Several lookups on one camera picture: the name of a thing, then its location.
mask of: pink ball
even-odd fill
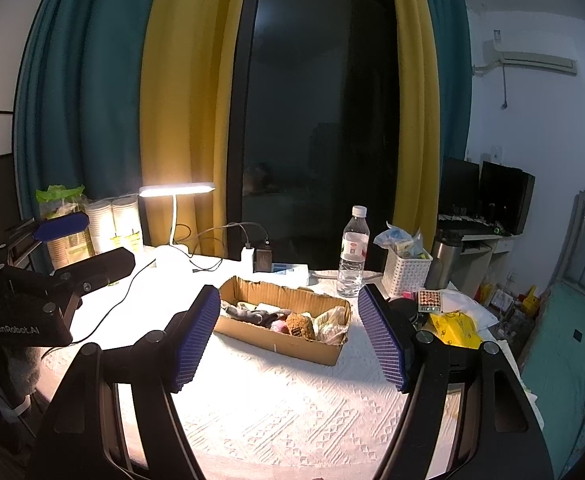
[[[272,330],[273,332],[281,332],[282,334],[287,334],[288,333],[288,326],[286,325],[285,321],[277,319],[277,320],[272,322],[272,325],[270,326],[270,330]]]

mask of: white bottle cap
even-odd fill
[[[366,209],[363,205],[353,205],[353,216],[356,218],[366,218]]]

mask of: power adapter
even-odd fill
[[[255,250],[255,272],[272,272],[272,249],[268,241]]]
[[[246,275],[250,275],[253,272],[255,267],[255,248],[241,248],[241,269],[242,272]]]

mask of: air conditioner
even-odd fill
[[[577,51],[572,38],[547,32],[504,34],[496,30],[484,43],[487,65],[504,64],[564,74],[577,74]]]

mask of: white tablecloth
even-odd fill
[[[185,310],[201,285],[221,285],[231,265],[185,279],[149,268],[128,299],[92,338],[102,348],[132,344]],[[84,299],[72,332],[90,332],[125,294],[130,278]],[[334,280],[311,286],[336,295]],[[194,380],[173,396],[188,441],[209,479],[372,478],[399,421],[406,396],[383,377],[352,301],[351,328],[337,365],[317,365],[213,334]],[[79,346],[48,356],[38,389],[51,398]],[[145,463],[130,386],[120,386],[131,459]],[[444,472],[457,424],[459,394],[449,394],[429,477]]]

